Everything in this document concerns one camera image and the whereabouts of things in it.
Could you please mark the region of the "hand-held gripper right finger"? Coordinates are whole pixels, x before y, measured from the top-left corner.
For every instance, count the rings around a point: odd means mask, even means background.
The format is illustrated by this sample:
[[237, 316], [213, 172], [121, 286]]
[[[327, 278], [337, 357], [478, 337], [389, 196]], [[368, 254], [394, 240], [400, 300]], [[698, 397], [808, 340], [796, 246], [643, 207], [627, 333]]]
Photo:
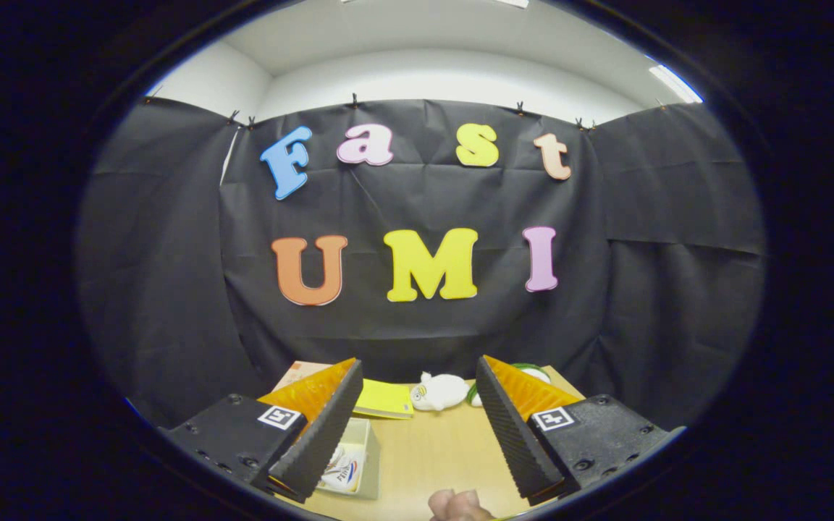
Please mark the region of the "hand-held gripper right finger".
[[476, 388], [514, 485], [531, 507], [596, 487], [682, 433], [610, 395], [579, 398], [487, 355], [476, 364]]

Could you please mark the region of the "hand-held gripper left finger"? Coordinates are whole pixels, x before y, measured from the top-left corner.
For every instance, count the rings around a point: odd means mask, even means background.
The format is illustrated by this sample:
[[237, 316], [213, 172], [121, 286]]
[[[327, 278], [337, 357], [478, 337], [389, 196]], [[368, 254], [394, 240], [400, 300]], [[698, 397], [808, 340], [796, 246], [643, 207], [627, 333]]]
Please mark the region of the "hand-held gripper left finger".
[[261, 398], [231, 393], [163, 436], [223, 477], [297, 502], [310, 498], [362, 392], [342, 360]]

